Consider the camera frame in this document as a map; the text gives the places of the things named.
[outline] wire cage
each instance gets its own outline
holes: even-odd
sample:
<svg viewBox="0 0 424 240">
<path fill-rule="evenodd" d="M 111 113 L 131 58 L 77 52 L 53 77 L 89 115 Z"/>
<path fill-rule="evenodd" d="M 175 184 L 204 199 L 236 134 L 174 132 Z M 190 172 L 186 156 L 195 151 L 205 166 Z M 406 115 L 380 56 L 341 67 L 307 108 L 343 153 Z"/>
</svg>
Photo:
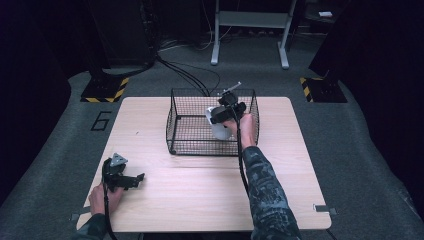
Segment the wire cage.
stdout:
<svg viewBox="0 0 424 240">
<path fill-rule="evenodd" d="M 233 89 L 238 102 L 246 104 L 245 113 L 255 118 L 255 141 L 259 138 L 259 110 L 253 89 Z M 218 107 L 220 96 L 205 97 L 198 89 L 171 90 L 171 109 L 166 126 L 166 142 L 173 155 L 238 156 L 237 137 L 219 140 L 213 136 L 205 111 Z"/>
</svg>

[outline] black equipment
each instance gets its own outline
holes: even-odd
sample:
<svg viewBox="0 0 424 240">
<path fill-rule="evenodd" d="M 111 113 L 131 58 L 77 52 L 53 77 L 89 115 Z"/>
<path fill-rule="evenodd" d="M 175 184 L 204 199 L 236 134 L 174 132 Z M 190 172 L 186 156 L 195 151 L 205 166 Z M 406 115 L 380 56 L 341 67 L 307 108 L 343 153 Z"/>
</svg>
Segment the black equipment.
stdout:
<svg viewBox="0 0 424 240">
<path fill-rule="evenodd" d="M 108 158 L 104 161 L 102 167 L 102 179 L 103 183 L 107 185 L 110 191 L 115 191 L 116 187 L 122 187 L 125 190 L 128 188 L 136 188 L 138 184 L 143 181 L 144 173 L 137 177 L 124 176 L 123 172 L 126 166 L 127 160 L 114 154 L 113 159 Z"/>
<path fill-rule="evenodd" d="M 216 107 L 211 112 L 211 123 L 222 123 L 228 119 L 239 120 L 243 117 L 243 113 L 246 110 L 246 104 L 244 102 L 238 102 L 238 97 L 231 90 L 240 86 L 239 82 L 234 87 L 231 87 L 224 91 L 222 97 L 218 100 L 221 106 Z"/>
</svg>

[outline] wooden table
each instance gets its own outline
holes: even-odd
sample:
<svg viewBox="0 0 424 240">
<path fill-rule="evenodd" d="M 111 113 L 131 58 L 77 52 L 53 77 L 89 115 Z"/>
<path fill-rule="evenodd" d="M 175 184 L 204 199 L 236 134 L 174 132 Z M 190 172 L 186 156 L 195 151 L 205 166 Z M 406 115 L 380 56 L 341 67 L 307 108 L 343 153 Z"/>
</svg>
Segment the wooden table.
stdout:
<svg viewBox="0 0 424 240">
<path fill-rule="evenodd" d="M 285 97 L 258 97 L 258 146 L 272 163 L 300 229 L 326 229 L 328 213 L 293 107 Z M 115 232 L 250 231 L 249 201 L 237 157 L 174 156 L 165 141 L 170 98 L 129 97 L 122 102 L 91 189 L 103 161 L 128 159 L 126 176 L 145 173 L 137 189 L 124 193 L 111 216 Z M 84 206 L 88 206 L 88 196 Z M 80 228 L 90 214 L 81 215 Z"/>
</svg>

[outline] camouflage sleeve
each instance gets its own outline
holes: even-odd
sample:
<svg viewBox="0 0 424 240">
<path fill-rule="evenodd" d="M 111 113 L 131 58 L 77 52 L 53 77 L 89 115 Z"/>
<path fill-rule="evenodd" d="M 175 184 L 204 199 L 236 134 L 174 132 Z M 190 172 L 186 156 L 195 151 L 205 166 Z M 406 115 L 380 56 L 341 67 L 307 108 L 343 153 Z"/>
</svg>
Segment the camouflage sleeve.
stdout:
<svg viewBox="0 0 424 240">
<path fill-rule="evenodd" d="M 105 215 L 95 214 L 72 236 L 72 240 L 101 240 L 106 235 Z"/>
<path fill-rule="evenodd" d="M 296 219 L 271 163 L 258 147 L 246 148 L 243 160 L 254 226 L 251 239 L 301 239 Z"/>
</svg>

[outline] metal stand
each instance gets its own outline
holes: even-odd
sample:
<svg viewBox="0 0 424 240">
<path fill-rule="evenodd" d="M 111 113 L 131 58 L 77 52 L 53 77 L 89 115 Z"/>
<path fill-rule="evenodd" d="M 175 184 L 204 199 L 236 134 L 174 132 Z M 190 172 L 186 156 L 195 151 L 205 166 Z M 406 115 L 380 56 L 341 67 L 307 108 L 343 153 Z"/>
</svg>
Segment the metal stand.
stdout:
<svg viewBox="0 0 424 240">
<path fill-rule="evenodd" d="M 215 43 L 212 51 L 211 64 L 218 64 L 220 46 L 220 26 L 239 27 L 262 27 L 284 29 L 282 40 L 278 42 L 278 52 L 280 54 L 281 66 L 283 69 L 289 68 L 285 45 L 289 34 L 290 25 L 293 18 L 294 7 L 297 0 L 292 0 L 288 13 L 258 13 L 258 12 L 233 12 L 220 11 L 219 0 L 216 0 L 215 8 Z"/>
</svg>

